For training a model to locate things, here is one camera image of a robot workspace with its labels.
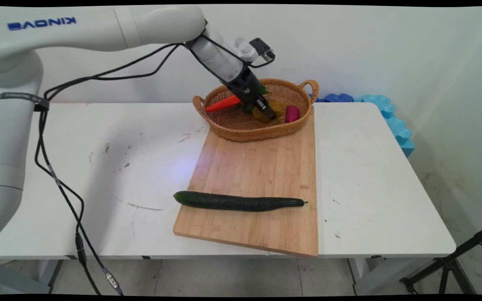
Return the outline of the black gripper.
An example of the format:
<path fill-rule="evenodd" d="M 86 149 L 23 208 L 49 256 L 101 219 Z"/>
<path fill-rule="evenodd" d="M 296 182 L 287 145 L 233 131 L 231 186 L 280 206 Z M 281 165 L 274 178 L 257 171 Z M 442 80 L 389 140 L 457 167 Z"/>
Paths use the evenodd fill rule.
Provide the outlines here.
<path fill-rule="evenodd" d="M 264 101 L 261 86 L 251 69 L 243 69 L 233 80 L 226 82 L 226 87 L 243 103 L 245 114 L 253 114 L 254 105 L 260 105 L 262 109 L 256 108 L 256 120 L 273 122 L 278 118 L 278 102 Z"/>

